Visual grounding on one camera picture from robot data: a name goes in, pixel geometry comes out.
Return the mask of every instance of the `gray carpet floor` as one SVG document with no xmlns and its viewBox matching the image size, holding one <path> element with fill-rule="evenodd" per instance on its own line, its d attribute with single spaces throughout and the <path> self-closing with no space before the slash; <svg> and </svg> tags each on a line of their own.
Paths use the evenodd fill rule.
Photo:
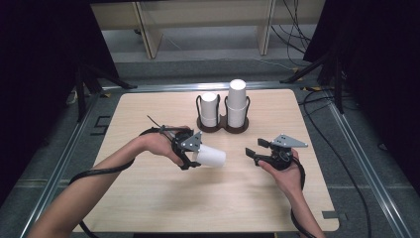
<svg viewBox="0 0 420 238">
<path fill-rule="evenodd" d="M 178 62 L 137 62 L 117 63 L 117 68 L 123 80 L 142 88 L 153 86 L 154 89 L 167 89 L 171 85 L 195 85 L 197 83 L 229 82 L 234 78 L 242 78 L 254 85 L 276 88 L 290 88 L 294 91 L 298 102 L 302 102 L 308 93 L 302 90 L 304 86 L 316 86 L 319 70 L 315 70 L 293 84 L 280 84 L 281 79 L 292 76 L 290 69 L 272 63 L 288 63 L 287 60 L 272 60 L 271 63 L 258 60 L 196 60 Z M 101 80 L 103 86 L 114 86 L 106 80 Z M 65 188 L 66 182 L 79 172 L 89 169 L 96 158 L 104 135 L 96 135 L 103 128 L 95 127 L 98 117 L 100 124 L 107 125 L 112 118 L 119 98 L 126 91 L 109 89 L 108 96 L 99 97 L 93 105 L 86 125 L 77 141 L 71 160 L 61 178 L 61 184 L 55 193 Z M 377 145 L 380 138 L 373 131 L 363 110 L 352 98 L 350 92 L 345 92 L 343 98 L 345 117 L 352 126 L 354 133 L 361 142 L 369 161 L 381 178 L 385 188 L 391 194 L 393 201 L 414 237 L 420 236 L 420 198 L 414 191 L 405 175 L 399 169 L 393 157 Z M 323 92 L 312 95 L 312 99 L 324 97 Z M 86 96 L 87 101 L 93 101 L 93 95 Z M 371 222 L 372 237 L 395 236 L 388 219 L 374 196 L 365 175 L 349 147 L 336 119 L 330 109 L 331 100 L 323 99 L 306 104 L 310 117 L 323 135 L 343 158 L 345 166 L 355 179 L 357 186 L 367 203 Z M 367 213 L 364 210 L 362 198 L 358 195 L 349 175 L 332 149 L 327 145 L 314 124 L 301 106 L 311 141 L 314 145 L 323 176 L 327 183 L 333 204 L 340 215 L 340 228 L 327 232 L 328 237 L 367 237 Z M 51 178 L 68 139 L 71 137 L 77 119 L 76 103 L 68 105 L 60 120 L 47 138 L 47 143 L 39 148 L 20 181 L 10 193 L 0 209 L 0 237 L 20 237 L 35 207 L 46 182 Z M 132 233 L 98 234 L 100 237 L 133 237 Z M 74 233 L 72 237 L 87 237 L 82 233 Z M 279 233 L 278 237 L 296 237 L 294 232 Z"/>
</svg>

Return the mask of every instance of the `person's right arm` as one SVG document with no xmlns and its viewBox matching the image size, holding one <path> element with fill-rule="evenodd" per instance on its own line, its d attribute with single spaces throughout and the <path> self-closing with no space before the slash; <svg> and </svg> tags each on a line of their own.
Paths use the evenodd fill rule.
<svg viewBox="0 0 420 238">
<path fill-rule="evenodd" d="M 293 156 L 298 159 L 297 152 L 293 151 Z M 274 180 L 290 202 L 291 209 L 297 222 L 309 233 L 317 238 L 325 237 L 324 232 L 321 230 L 318 222 L 310 210 L 305 196 L 303 195 L 300 186 L 300 170 L 299 167 L 293 162 L 291 166 L 284 170 L 278 171 L 273 168 L 269 163 L 259 161 L 260 167 L 271 174 Z"/>
</svg>

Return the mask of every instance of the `light wood table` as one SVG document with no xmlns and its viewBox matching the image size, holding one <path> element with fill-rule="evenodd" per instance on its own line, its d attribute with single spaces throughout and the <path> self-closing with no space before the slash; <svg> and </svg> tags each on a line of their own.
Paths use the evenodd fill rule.
<svg viewBox="0 0 420 238">
<path fill-rule="evenodd" d="M 125 94 L 116 108 L 95 164 L 141 132 L 160 125 L 187 125 L 198 132 L 195 99 L 203 91 Z M 221 98 L 228 91 L 216 91 Z M 280 133 L 307 143 L 297 148 L 307 176 L 304 193 L 324 231 L 338 229 L 334 210 L 302 115 L 291 90 L 248 90 L 250 126 L 242 134 L 224 129 L 203 133 L 202 142 L 227 154 L 223 168 L 182 171 L 169 159 L 140 154 L 84 219 L 92 231 L 112 232 L 280 232 L 296 230 L 290 205 L 273 178 L 245 155 L 248 147 L 269 155 L 258 138 Z M 221 114 L 225 115 L 221 103 Z"/>
</svg>

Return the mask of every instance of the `floor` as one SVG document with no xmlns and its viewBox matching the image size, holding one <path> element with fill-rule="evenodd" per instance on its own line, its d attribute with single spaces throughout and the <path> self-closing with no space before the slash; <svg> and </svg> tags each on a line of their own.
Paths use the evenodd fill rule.
<svg viewBox="0 0 420 238">
<path fill-rule="evenodd" d="M 308 38 L 312 37 L 315 28 L 313 25 L 301 26 L 302 32 Z M 287 39 L 288 36 L 278 27 L 275 30 Z M 284 26 L 284 30 L 290 31 L 290 26 Z M 103 35 L 120 75 L 138 85 L 138 92 L 226 88 L 227 82 L 233 79 L 229 72 L 234 70 L 238 76 L 249 77 L 250 87 L 291 88 L 296 99 L 303 102 L 310 91 L 302 88 L 316 86 L 316 75 L 319 72 L 315 70 L 295 84 L 278 83 L 279 80 L 292 76 L 295 69 L 302 69 L 308 62 L 302 60 L 302 53 L 288 48 L 274 31 L 270 34 L 267 55 L 261 56 L 253 27 L 167 29 L 155 59 L 148 59 L 141 36 L 131 30 L 106 31 Z M 305 50 L 300 40 L 292 39 L 291 42 L 300 50 Z M 211 77 L 200 79 L 200 73 L 185 76 L 187 65 L 204 65 L 204 74 L 207 72 L 205 65 L 208 65 L 205 63 L 209 61 L 213 63 L 211 65 L 219 66 L 207 69 L 211 71 Z M 137 65 L 158 65 L 161 70 L 151 72 L 143 67 L 139 70 Z M 272 70 L 275 73 L 255 73 L 250 76 L 249 70 Z M 83 123 L 76 122 L 77 108 L 75 104 L 69 103 L 61 119 L 54 125 L 55 130 L 47 139 L 46 145 L 39 149 L 1 207 L 0 237 L 25 237 L 27 224 L 37 214 L 37 208 L 43 206 L 40 204 L 40 197 L 45 197 L 51 181 L 57 180 L 52 185 L 54 188 L 50 189 L 49 199 L 53 199 L 63 190 L 73 175 L 91 166 L 103 139 L 103 134 L 100 133 L 103 128 L 97 126 L 109 123 L 118 97 L 124 93 L 124 90 L 107 81 L 103 85 L 105 92 L 109 92 L 111 96 L 87 95 L 91 106 L 88 118 Z M 329 93 L 314 93 L 311 98 L 328 97 Z M 71 102 L 72 99 L 73 96 L 69 95 L 68 101 Z M 337 113 L 330 99 L 319 99 L 301 107 L 340 219 L 340 228 L 327 232 L 327 236 L 368 237 L 371 231 L 371 237 L 419 237 L 419 196 L 391 155 L 378 146 L 380 138 L 364 117 L 363 111 L 358 108 L 351 93 L 346 92 L 343 100 L 344 115 Z M 351 135 L 346 136 L 344 132 L 351 132 Z M 294 232 L 277 235 L 295 237 Z M 133 234 L 99 236 L 133 237 Z M 74 233 L 72 237 L 86 236 Z"/>
</svg>

